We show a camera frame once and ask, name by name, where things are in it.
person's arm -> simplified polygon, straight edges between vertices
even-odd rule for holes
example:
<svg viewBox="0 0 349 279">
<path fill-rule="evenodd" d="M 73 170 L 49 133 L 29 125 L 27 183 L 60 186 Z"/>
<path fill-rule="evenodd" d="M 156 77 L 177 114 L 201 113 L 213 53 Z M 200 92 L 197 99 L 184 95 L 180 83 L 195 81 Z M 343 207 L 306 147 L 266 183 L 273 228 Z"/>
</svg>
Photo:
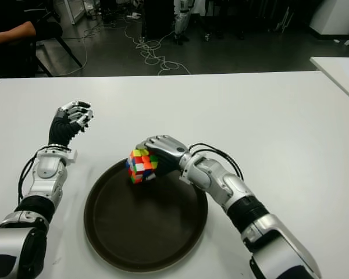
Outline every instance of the person's arm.
<svg viewBox="0 0 349 279">
<path fill-rule="evenodd" d="M 0 44 L 35 36 L 36 31 L 33 24 L 31 22 L 25 22 L 9 31 L 0 32 Z"/>
</svg>

person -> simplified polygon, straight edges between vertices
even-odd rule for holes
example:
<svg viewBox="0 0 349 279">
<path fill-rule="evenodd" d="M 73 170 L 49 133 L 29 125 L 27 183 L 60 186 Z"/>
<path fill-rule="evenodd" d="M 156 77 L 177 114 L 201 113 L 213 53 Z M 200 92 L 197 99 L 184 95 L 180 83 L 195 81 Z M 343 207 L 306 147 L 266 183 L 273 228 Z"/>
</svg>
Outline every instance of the person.
<svg viewBox="0 0 349 279">
<path fill-rule="evenodd" d="M 16 0 L 0 0 L 0 78 L 21 77 L 26 72 L 30 44 L 36 29 Z"/>
</svg>

black sleeve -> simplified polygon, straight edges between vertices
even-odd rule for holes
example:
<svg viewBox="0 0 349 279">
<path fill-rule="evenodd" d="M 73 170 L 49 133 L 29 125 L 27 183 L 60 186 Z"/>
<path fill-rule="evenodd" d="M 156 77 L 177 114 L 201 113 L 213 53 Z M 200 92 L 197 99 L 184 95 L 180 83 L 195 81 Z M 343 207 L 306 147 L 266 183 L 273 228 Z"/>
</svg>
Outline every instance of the black sleeve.
<svg viewBox="0 0 349 279">
<path fill-rule="evenodd" d="M 1 3 L 1 16 L 3 27 L 6 31 L 13 29 L 26 21 L 25 12 L 21 5 L 16 0 L 0 0 Z"/>
</svg>

robot finger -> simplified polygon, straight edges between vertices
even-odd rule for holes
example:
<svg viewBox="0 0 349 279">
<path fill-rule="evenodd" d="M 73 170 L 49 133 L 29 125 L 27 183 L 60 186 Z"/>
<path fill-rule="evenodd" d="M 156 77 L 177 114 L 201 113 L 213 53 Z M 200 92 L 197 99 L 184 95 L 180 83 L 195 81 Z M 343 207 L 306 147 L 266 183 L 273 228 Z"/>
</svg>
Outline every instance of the robot finger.
<svg viewBox="0 0 349 279">
<path fill-rule="evenodd" d="M 85 114 L 82 115 L 81 118 L 76 120 L 75 122 L 80 125 L 80 127 L 84 127 L 87 125 L 88 121 L 90 121 L 93 118 L 93 111 L 88 110 Z"/>
<path fill-rule="evenodd" d="M 75 122 L 76 120 L 78 120 L 79 118 L 81 118 L 84 114 L 81 112 L 75 112 L 72 115 L 69 115 L 69 120 L 71 122 Z"/>
<path fill-rule="evenodd" d="M 67 111 L 67 113 L 68 113 L 69 115 L 72 115 L 72 114 L 74 114 L 74 113 L 76 113 L 76 112 L 85 113 L 85 112 L 87 112 L 87 111 L 88 111 L 88 109 L 86 109 L 86 108 L 84 108 L 84 107 L 82 107 L 82 106 L 74 106 L 74 107 L 70 108 L 70 109 Z"/>
<path fill-rule="evenodd" d="M 86 109 L 89 109 L 91 107 L 90 103 L 85 103 L 85 102 L 82 102 L 82 101 L 78 101 L 77 105 L 81 106 L 83 108 L 86 108 Z"/>
<path fill-rule="evenodd" d="M 77 106 L 77 101 L 72 101 L 72 102 L 69 102 L 67 104 L 65 104 L 64 106 L 61 106 L 61 110 L 62 111 L 68 111 L 70 108 L 72 108 L 73 106 Z"/>
</svg>

tray rim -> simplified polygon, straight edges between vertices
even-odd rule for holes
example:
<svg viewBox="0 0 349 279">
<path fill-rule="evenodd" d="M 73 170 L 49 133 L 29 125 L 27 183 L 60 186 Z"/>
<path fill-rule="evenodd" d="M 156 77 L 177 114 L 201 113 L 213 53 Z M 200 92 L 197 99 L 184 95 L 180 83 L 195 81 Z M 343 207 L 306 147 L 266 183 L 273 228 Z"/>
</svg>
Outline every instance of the tray rim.
<svg viewBox="0 0 349 279">
<path fill-rule="evenodd" d="M 93 216 L 93 214 L 88 214 L 90 210 L 92 210 L 92 212 L 94 212 L 94 209 L 95 209 L 95 203 L 94 202 L 90 202 L 91 198 L 94 196 L 94 195 L 99 195 L 99 193 L 95 193 L 96 189 L 97 188 L 101 188 L 102 186 L 100 186 L 101 184 L 101 181 L 105 179 L 105 177 L 107 175 L 109 175 L 110 172 L 114 171 L 114 169 L 121 169 L 122 166 L 125 168 L 125 161 L 127 159 L 123 159 L 119 162 L 117 162 L 116 164 L 114 164 L 113 166 L 109 167 L 98 179 L 97 181 L 94 183 L 93 187 L 91 188 L 91 190 L 89 191 L 88 193 L 88 197 L 87 197 L 87 200 L 86 200 L 86 203 L 85 203 L 85 206 L 84 206 L 84 218 L 83 218 L 83 223 L 84 223 L 84 232 L 87 236 L 87 239 L 88 239 L 88 243 L 91 245 L 91 247 L 93 248 L 93 250 L 101 257 L 101 259 L 103 259 L 105 262 L 107 262 L 109 265 L 119 269 L 119 270 L 123 270 L 123 271 L 126 271 L 126 272 L 131 272 L 131 273 L 152 273 L 152 272 L 156 272 L 156 271 L 161 271 L 163 269 L 167 269 L 175 264 L 177 264 L 178 262 L 182 262 L 182 260 L 188 256 L 191 251 L 195 248 L 195 246 L 199 243 L 200 239 L 202 238 L 202 235 L 204 233 L 204 228 L 205 228 L 205 225 L 207 223 L 207 219 L 208 219 L 208 200 L 207 200 L 207 197 L 206 197 L 206 194 L 205 192 L 201 191 L 200 189 L 198 189 L 197 187 L 195 186 L 191 186 L 189 185 L 189 187 L 193 187 L 194 188 L 194 191 L 197 195 L 197 198 L 198 200 L 200 200 L 202 202 L 202 204 L 200 204 L 200 207 L 204 208 L 203 211 L 203 218 L 202 220 L 200 221 L 198 227 L 199 227 L 199 230 L 195 230 L 194 231 L 194 241 L 190 241 L 189 240 L 189 245 L 188 243 L 186 243 L 182 248 L 181 250 L 183 250 L 182 253 L 180 253 L 181 255 L 180 256 L 177 256 L 175 257 L 174 259 L 172 260 L 168 260 L 167 263 L 158 263 L 158 265 L 156 267 L 140 267 L 140 268 L 131 268 L 131 267 L 127 267 L 127 263 L 126 265 L 124 266 L 123 264 L 120 264 L 120 263 L 116 263 L 116 261 L 112 260 L 111 257 L 106 257 L 106 255 L 101 252 L 99 250 L 99 248 L 96 248 L 96 243 L 95 242 L 99 242 L 99 239 L 98 237 L 96 236 L 95 239 L 93 239 L 93 232 L 95 230 L 93 230 L 92 228 L 94 227 L 93 226 L 93 223 L 92 223 L 92 220 L 90 220 L 90 215 Z"/>
</svg>

